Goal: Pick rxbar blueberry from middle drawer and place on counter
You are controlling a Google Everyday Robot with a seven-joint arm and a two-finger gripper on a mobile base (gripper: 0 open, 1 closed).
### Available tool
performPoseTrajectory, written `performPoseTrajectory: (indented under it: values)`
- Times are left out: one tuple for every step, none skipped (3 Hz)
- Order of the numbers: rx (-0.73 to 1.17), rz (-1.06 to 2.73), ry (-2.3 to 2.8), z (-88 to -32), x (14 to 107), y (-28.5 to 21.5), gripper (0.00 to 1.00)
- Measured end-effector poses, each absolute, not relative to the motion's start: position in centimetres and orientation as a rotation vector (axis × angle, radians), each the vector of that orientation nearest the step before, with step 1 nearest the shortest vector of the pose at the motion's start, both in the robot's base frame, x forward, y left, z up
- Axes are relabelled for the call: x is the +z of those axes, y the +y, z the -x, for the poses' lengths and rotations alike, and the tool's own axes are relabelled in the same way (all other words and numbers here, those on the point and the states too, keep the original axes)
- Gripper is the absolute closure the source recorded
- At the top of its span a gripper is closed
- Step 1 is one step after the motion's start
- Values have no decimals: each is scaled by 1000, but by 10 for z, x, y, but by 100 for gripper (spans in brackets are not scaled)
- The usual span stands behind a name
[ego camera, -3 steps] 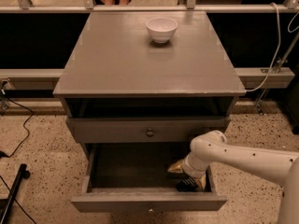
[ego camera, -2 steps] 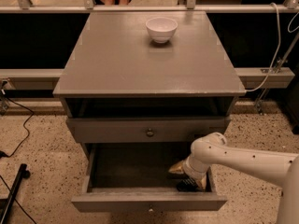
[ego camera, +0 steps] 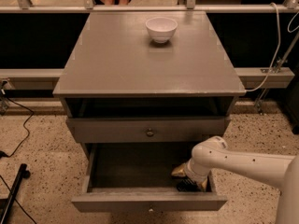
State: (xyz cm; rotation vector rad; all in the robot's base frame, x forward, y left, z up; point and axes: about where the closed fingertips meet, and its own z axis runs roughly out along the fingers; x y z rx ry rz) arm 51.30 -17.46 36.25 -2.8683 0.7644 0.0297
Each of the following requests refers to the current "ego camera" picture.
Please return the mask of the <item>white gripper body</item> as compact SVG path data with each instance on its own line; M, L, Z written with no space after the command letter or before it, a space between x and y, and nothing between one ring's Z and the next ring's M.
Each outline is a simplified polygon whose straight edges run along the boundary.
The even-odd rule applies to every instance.
M185 163L184 172L193 182L203 183L207 179L210 169L197 163L194 159L189 159Z

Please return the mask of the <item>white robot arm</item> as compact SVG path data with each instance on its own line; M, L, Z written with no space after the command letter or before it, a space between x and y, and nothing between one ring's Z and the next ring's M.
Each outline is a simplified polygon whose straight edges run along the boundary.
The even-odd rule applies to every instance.
M222 169L280 190L275 224L299 224L299 156L231 151L213 136L192 148L191 158L171 176L201 187L212 169Z

